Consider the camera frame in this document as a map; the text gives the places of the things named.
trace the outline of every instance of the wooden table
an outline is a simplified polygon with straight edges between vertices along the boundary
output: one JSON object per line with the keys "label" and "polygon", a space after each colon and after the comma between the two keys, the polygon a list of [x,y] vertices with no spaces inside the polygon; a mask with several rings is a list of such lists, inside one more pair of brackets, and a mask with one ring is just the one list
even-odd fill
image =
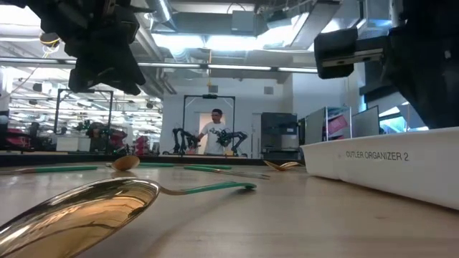
{"label": "wooden table", "polygon": [[[0,176],[0,223],[63,191],[119,176],[98,171]],[[169,188],[248,181],[235,189],[167,196],[81,257],[458,257],[459,213],[338,181],[304,168],[267,172],[269,181],[182,168],[137,168]]]}

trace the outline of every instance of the green fork handle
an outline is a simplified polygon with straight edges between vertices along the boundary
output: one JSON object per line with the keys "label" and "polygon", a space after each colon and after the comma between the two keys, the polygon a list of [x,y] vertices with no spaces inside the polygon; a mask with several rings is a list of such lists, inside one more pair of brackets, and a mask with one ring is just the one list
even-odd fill
{"label": "green fork handle", "polygon": [[197,194],[205,191],[213,191],[213,190],[221,190],[225,188],[232,188],[232,187],[244,187],[246,189],[254,189],[257,188],[257,185],[253,183],[238,183],[233,181],[223,182],[223,183],[216,183],[208,186],[200,186],[195,188],[189,189],[182,189],[182,190],[169,190],[167,188],[161,187],[161,191],[168,195],[185,195],[185,194]]}

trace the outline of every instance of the utensil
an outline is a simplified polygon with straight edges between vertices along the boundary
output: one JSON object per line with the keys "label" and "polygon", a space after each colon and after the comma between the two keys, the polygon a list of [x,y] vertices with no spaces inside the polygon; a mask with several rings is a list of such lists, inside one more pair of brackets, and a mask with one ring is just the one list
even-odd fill
{"label": "utensil", "polygon": [[253,183],[169,190],[155,181],[110,178],[61,193],[0,226],[0,257],[75,257],[129,224],[160,192],[179,196]]}
{"label": "utensil", "polygon": [[14,175],[23,173],[49,173],[49,172],[68,172],[68,171],[88,171],[97,170],[97,166],[63,166],[47,168],[21,168],[13,171],[0,171],[0,175]]}
{"label": "utensil", "polygon": [[246,172],[236,172],[236,171],[223,171],[216,168],[206,168],[201,166],[184,166],[184,169],[194,170],[194,171],[204,171],[204,172],[213,172],[213,173],[221,173],[224,175],[231,175],[231,176],[244,176],[250,178],[258,178],[258,179],[270,179],[270,176],[259,174],[259,173],[246,173]]}
{"label": "utensil", "polygon": [[111,164],[111,167],[117,171],[128,171],[136,168],[141,160],[137,156],[124,156],[117,159]]}
{"label": "utensil", "polygon": [[282,165],[276,165],[274,163],[271,163],[269,161],[263,161],[266,165],[268,165],[269,167],[271,168],[274,168],[275,170],[277,171],[286,171],[292,167],[295,167],[295,166],[302,166],[300,163],[298,162],[287,162],[287,163],[284,163]]}

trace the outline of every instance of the person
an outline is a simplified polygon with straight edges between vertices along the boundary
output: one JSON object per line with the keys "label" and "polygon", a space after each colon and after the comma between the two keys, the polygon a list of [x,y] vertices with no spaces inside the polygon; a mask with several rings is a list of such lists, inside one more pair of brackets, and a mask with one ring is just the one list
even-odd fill
{"label": "person", "polygon": [[217,142],[219,133],[224,129],[224,123],[221,119],[223,112],[215,108],[212,111],[212,122],[207,123],[204,128],[202,128],[201,133],[198,135],[198,139],[201,140],[205,135],[207,135],[207,144],[204,154],[205,155],[223,155],[224,147]]}

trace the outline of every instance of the spoon bowl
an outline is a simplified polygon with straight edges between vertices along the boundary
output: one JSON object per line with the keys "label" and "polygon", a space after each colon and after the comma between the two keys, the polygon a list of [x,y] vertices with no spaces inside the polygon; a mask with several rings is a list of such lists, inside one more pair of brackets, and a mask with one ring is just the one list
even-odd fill
{"label": "spoon bowl", "polygon": [[74,257],[142,214],[160,192],[195,194],[252,183],[224,182],[174,191],[155,181],[110,178],[61,193],[0,226],[0,257]]}
{"label": "spoon bowl", "polygon": [[124,156],[117,159],[111,164],[111,167],[116,171],[128,171],[136,168],[141,160],[137,156]]}

